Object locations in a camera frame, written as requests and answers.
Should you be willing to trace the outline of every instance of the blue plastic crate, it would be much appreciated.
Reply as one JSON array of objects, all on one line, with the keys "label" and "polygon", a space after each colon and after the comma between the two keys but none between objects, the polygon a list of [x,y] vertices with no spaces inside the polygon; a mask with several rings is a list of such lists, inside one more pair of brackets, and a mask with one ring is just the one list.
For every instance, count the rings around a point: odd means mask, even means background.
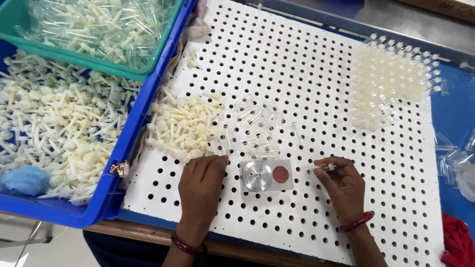
[{"label": "blue plastic crate", "polygon": [[[115,219],[121,213],[125,192],[117,188],[120,178],[109,174],[106,170],[109,170],[112,164],[128,159],[140,128],[148,122],[146,115],[150,103],[157,92],[170,58],[176,55],[176,44],[195,5],[196,0],[183,2],[157,65],[143,83],[89,205],[76,207],[67,200],[10,196],[0,191],[0,211],[74,228],[84,228],[102,219]],[[1,59],[12,56],[15,50],[14,45],[0,40]],[[7,66],[3,61],[0,63],[0,71],[7,73]]]}]

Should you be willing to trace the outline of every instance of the fingernail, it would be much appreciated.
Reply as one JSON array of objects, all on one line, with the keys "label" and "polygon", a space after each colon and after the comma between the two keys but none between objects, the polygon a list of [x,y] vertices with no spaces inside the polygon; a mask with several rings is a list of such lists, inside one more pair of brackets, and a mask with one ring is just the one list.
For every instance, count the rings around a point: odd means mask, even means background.
[{"label": "fingernail", "polygon": [[313,172],[315,173],[316,176],[322,174],[322,170],[320,170],[320,168],[314,169]]}]

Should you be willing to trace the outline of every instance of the red bracelet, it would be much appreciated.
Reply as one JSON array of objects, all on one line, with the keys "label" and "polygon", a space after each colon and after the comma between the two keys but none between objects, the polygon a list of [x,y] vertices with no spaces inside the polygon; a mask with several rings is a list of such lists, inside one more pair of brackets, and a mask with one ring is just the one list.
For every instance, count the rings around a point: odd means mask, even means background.
[{"label": "red bracelet", "polygon": [[367,221],[372,219],[373,216],[374,216],[374,211],[367,211],[367,212],[363,213],[363,216],[361,216],[356,221],[354,221],[350,224],[347,224],[345,226],[340,226],[340,232],[341,233],[351,232],[351,231],[355,230],[356,228],[358,228],[359,226],[361,226],[361,224],[366,223]]},{"label": "red bracelet", "polygon": [[183,250],[184,252],[190,254],[190,255],[193,255],[193,256],[198,256],[198,255],[201,255],[201,254],[206,254],[208,252],[208,247],[206,246],[205,243],[202,243],[200,245],[200,248],[199,249],[196,249],[192,246],[189,246],[187,244],[185,244],[183,241],[181,241],[180,239],[178,239],[177,235],[176,235],[176,231],[174,231],[172,234],[171,234],[171,241],[173,244],[175,244],[179,249]]}]

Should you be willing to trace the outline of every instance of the red cloth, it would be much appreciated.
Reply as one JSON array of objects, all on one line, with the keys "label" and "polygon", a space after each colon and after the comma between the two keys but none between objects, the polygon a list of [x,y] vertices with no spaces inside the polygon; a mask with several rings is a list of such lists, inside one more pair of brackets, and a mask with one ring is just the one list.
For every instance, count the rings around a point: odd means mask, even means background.
[{"label": "red cloth", "polygon": [[450,267],[475,267],[474,243],[468,227],[459,219],[442,213],[445,251],[441,262]]}]

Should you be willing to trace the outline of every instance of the green plastic tray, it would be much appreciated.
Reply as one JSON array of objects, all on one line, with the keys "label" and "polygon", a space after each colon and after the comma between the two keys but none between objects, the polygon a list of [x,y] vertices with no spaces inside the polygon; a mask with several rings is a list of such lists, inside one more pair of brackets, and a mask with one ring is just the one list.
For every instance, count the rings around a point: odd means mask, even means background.
[{"label": "green plastic tray", "polygon": [[25,40],[18,36],[13,29],[15,25],[21,25],[24,29],[30,29],[30,15],[28,14],[27,1],[5,0],[0,6],[0,39],[6,40],[18,48],[42,57],[60,60],[69,64],[90,68],[96,71],[129,78],[143,82],[147,75],[153,71],[157,60],[162,53],[163,47],[168,39],[171,28],[175,24],[176,17],[180,11],[183,0],[176,0],[170,20],[165,27],[165,31],[160,38],[155,54],[150,64],[143,69],[136,69],[103,59],[68,51],[62,48],[48,46],[39,42]]}]

